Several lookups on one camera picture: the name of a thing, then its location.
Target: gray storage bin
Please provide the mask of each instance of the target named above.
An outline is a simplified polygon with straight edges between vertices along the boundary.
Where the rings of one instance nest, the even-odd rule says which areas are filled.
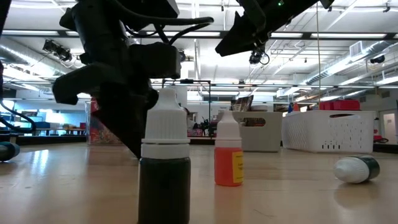
[[[221,121],[223,113],[218,114]],[[245,152],[279,152],[282,139],[282,113],[280,112],[233,112],[238,118],[263,118],[261,127],[240,127],[242,149]]]

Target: white bottle cap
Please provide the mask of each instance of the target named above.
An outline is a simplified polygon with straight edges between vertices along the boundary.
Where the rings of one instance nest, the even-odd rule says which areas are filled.
[[[358,184],[368,179],[369,167],[361,159],[346,157],[336,162],[334,173],[341,181]]]
[[[175,90],[159,91],[156,105],[148,111],[145,139],[148,144],[187,144],[187,113],[178,104]]]
[[[235,121],[232,111],[224,111],[223,117],[217,124],[217,138],[221,141],[240,141],[239,124]]]

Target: white and green object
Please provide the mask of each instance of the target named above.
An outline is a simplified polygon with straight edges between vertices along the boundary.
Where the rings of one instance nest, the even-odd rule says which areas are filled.
[[[372,156],[350,156],[336,162],[335,176],[346,183],[359,184],[380,174],[380,165]]]

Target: bottle label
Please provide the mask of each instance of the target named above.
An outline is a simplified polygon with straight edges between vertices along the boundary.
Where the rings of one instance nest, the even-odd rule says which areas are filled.
[[[243,152],[232,153],[232,168],[234,183],[243,182]]]

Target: white plastic basket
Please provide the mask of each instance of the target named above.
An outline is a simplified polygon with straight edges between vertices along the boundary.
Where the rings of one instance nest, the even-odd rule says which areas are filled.
[[[373,111],[307,111],[282,120],[286,149],[311,152],[373,151]]]

